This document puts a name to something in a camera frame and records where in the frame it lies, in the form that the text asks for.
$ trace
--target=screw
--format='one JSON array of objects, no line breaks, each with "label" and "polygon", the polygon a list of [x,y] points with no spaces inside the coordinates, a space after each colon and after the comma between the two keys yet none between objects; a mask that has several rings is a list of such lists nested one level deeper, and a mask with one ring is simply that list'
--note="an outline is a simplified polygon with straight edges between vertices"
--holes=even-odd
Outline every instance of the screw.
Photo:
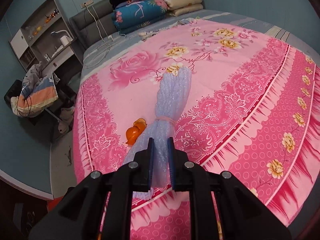
[{"label": "screw", "polygon": [[135,169],[139,166],[139,164],[137,162],[130,162],[129,163],[129,168],[131,169]]},{"label": "screw", "polygon": [[188,169],[191,169],[195,166],[195,164],[193,162],[185,162],[184,166]]},{"label": "screw", "polygon": [[222,177],[224,177],[225,179],[230,179],[232,174],[229,171],[224,171],[222,174]]},{"label": "screw", "polygon": [[93,179],[99,178],[101,176],[101,172],[100,171],[93,171],[90,173],[90,177]]}]

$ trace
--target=tiled floor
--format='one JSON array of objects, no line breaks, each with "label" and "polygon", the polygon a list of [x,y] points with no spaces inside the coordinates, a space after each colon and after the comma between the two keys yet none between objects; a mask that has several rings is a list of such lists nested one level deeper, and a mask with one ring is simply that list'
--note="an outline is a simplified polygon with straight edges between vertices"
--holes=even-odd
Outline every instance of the tiled floor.
[{"label": "tiled floor", "polygon": [[76,186],[72,164],[72,131],[51,145],[50,178],[54,198],[63,196],[69,187]]}]

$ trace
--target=orange peel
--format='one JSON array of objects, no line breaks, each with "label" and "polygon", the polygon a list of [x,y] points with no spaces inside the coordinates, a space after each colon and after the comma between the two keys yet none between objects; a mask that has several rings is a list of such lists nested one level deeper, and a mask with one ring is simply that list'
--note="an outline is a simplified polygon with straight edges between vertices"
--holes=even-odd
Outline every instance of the orange peel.
[{"label": "orange peel", "polygon": [[125,132],[125,136],[128,140],[126,144],[132,146],[146,127],[147,123],[143,118],[139,118],[137,121],[135,121],[133,123],[133,127],[128,128],[128,130]]}]

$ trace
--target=bubble wrap bundle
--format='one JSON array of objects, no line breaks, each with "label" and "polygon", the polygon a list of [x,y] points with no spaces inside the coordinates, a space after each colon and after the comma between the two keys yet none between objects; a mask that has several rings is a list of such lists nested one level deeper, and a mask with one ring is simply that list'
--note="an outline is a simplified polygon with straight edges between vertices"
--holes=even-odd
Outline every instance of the bubble wrap bundle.
[{"label": "bubble wrap bundle", "polygon": [[[191,87],[191,70],[179,68],[178,76],[163,74],[157,94],[156,120],[148,124],[144,132],[125,157],[124,164],[133,161],[136,152],[148,147],[149,138],[155,142],[152,187],[165,187],[168,182],[168,146],[167,139],[174,136],[174,124],[180,118],[186,106]],[[148,193],[135,192],[133,197],[150,199],[153,190]]]}]

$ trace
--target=bed headboard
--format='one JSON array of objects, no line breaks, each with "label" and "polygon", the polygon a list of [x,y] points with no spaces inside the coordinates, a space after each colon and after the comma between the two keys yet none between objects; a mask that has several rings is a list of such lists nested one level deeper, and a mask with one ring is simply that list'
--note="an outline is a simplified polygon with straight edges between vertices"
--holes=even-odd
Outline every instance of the bed headboard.
[{"label": "bed headboard", "polygon": [[[103,38],[107,36],[106,33],[110,35],[117,32],[117,29],[111,20],[113,8],[109,0],[101,0],[92,6],[89,6],[89,10],[97,21],[99,19],[98,26]],[[74,15],[69,21],[76,36],[85,49],[101,39],[95,20],[87,9]]]}]

